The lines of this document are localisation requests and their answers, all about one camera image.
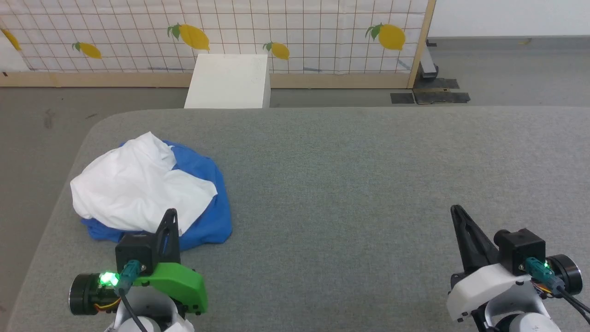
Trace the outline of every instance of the robotic arm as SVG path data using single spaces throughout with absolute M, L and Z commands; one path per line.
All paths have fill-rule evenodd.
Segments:
M 545 241 L 527 229 L 498 231 L 496 248 L 461 206 L 451 215 L 463 262 L 447 299 L 453 320 L 470 316 L 479 332 L 560 331 L 543 300 L 564 298 L 590 323 L 590 309 L 573 297 L 582 291 L 582 275 L 569 257 L 546 257 Z
M 180 264 L 175 209 L 155 234 L 125 234 L 115 255 L 116 273 L 76 276 L 69 295 L 74 315 L 116 313 L 106 332 L 195 331 L 185 315 L 207 311 L 207 292 L 203 277 Z

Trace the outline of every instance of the lemon print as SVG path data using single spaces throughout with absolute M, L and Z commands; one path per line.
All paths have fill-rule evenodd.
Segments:
M 100 55 L 99 49 L 96 48 L 96 46 L 94 46 L 92 44 L 77 42 L 77 43 L 72 44 L 72 48 L 76 48 L 76 50 L 82 51 L 82 53 L 86 54 L 87 56 L 89 56 L 91 58 L 95 58 L 95 59 L 102 59 L 103 58 L 103 56 Z
M 173 27 L 168 27 L 168 37 L 170 37 L 170 32 L 176 37 L 176 40 L 179 40 L 179 36 L 182 37 L 182 41 L 192 48 L 197 50 L 209 50 L 209 38 L 207 38 L 207 35 L 199 28 L 195 28 L 188 24 L 176 24 Z
M 8 41 L 12 44 L 12 46 L 14 46 L 14 48 L 17 49 L 17 51 L 21 50 L 21 46 L 18 44 L 18 40 L 10 33 L 10 31 L 4 29 L 0 29 L 0 31 L 4 33 Z
M 388 50 L 402 50 L 405 43 L 404 31 L 391 24 L 379 24 L 369 27 L 365 37 L 371 33 L 373 40 L 379 36 L 379 43 Z
M 266 48 L 267 51 L 272 50 L 274 56 L 279 59 L 289 60 L 289 49 L 281 43 L 273 43 L 271 41 L 270 43 L 262 45 L 262 48 Z

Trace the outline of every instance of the white box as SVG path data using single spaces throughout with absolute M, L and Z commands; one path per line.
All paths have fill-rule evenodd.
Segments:
M 270 107 L 266 54 L 199 54 L 184 108 Z

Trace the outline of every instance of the concrete floor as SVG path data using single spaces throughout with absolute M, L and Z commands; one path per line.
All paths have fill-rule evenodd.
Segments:
M 519 47 L 515 46 L 521 45 L 517 41 L 440 41 L 432 57 L 440 67 L 439 77 L 455 78 L 461 90 L 469 92 L 469 105 L 590 106 L 588 44 L 588 40 L 582 40 L 560 47 L 535 47 L 535 43 Z M 273 90 L 271 105 L 391 106 L 392 91 Z M 0 88 L 0 330 L 8 321 L 20 289 L 20 284 L 8 280 L 24 279 L 89 129 L 101 119 L 121 112 L 181 108 L 186 92 Z

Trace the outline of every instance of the gray table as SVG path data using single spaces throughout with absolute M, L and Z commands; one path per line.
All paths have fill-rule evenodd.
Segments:
M 590 109 L 131 112 L 90 131 L 70 179 L 146 131 L 225 176 L 233 235 L 182 253 L 209 292 L 200 331 L 475 331 L 445 309 L 456 203 L 489 236 L 528 227 L 590 271 Z M 114 316 L 74 317 L 67 295 L 77 274 L 109 268 L 114 243 L 89 238 L 66 184 L 8 330 L 103 331 Z M 546 304 L 562 330 L 587 330 L 564 301 Z

